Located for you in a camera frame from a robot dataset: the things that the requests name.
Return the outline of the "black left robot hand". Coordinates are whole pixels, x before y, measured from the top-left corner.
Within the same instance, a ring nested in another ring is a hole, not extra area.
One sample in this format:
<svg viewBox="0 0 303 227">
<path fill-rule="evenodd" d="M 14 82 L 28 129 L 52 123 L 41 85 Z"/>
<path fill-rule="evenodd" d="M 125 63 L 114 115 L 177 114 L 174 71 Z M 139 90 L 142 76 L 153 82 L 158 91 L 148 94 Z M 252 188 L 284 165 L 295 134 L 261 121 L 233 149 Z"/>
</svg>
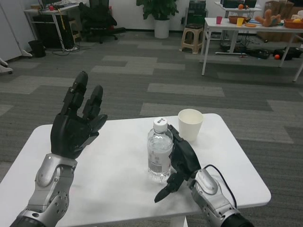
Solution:
<svg viewBox="0 0 303 227">
<path fill-rule="evenodd" d="M 51 152 L 65 158 L 77 159 L 86 146 L 98 136 L 108 116 L 100 114 L 103 87 L 97 85 L 86 101 L 83 116 L 77 115 L 87 90 L 88 75 L 82 71 L 63 100 L 63 107 L 56 115 L 51 130 Z"/>
</svg>

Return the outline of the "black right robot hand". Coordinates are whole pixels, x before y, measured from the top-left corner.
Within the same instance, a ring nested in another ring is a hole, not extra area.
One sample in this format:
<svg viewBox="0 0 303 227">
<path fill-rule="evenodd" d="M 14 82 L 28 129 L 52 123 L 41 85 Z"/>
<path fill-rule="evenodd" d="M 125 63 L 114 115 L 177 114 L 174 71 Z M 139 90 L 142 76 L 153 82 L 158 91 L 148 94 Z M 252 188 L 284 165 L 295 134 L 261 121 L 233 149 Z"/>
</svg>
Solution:
<svg viewBox="0 0 303 227">
<path fill-rule="evenodd" d="M 171 153 L 171 165 L 175 172 L 167 180 L 167 185 L 156 195 L 157 203 L 169 194 L 177 192 L 184 181 L 194 177 L 194 173 L 201 169 L 197 155 L 187 140 L 179 135 L 179 132 L 170 124 L 168 129 L 173 135 L 173 150 Z"/>
</svg>

